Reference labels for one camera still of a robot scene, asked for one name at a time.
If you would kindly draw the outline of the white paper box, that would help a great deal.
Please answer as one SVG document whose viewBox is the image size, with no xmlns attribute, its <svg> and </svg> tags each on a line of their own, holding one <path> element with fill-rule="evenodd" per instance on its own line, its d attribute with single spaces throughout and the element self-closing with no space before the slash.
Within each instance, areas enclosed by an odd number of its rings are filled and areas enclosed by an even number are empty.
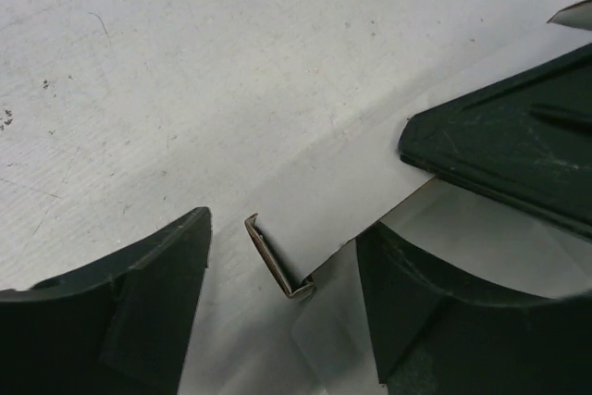
<svg viewBox="0 0 592 395">
<path fill-rule="evenodd" d="M 297 278 L 424 182 L 395 145 L 404 120 L 537 61 L 524 49 L 583 0 L 314 0 L 256 12 L 204 59 L 185 197 L 214 238 L 183 394 L 319 391 L 243 226 L 259 216 Z"/>
</svg>

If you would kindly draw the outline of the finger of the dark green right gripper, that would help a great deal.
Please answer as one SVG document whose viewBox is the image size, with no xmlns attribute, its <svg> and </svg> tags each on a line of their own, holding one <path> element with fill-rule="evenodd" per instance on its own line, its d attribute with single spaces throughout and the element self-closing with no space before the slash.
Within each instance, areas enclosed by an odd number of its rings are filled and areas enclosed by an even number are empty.
<svg viewBox="0 0 592 395">
<path fill-rule="evenodd" d="M 402 162 L 591 236 L 591 47 L 413 116 Z"/>
</svg>

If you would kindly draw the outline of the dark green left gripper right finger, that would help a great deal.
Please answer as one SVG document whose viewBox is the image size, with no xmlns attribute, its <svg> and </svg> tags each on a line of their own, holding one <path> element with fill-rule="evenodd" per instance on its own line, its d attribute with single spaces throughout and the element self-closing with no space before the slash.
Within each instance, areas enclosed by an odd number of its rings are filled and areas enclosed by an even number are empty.
<svg viewBox="0 0 592 395">
<path fill-rule="evenodd" d="M 378 380 L 391 394 L 587 394 L 591 296 L 471 275 L 384 224 L 355 241 Z"/>
</svg>

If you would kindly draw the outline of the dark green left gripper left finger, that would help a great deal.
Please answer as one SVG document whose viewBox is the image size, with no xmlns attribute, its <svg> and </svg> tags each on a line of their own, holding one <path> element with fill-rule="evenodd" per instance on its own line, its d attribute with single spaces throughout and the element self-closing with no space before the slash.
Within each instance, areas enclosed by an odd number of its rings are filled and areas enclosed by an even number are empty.
<svg viewBox="0 0 592 395">
<path fill-rule="evenodd" d="M 175 394 L 207 268 L 212 215 L 27 290 L 1 293 L 5 394 Z"/>
</svg>

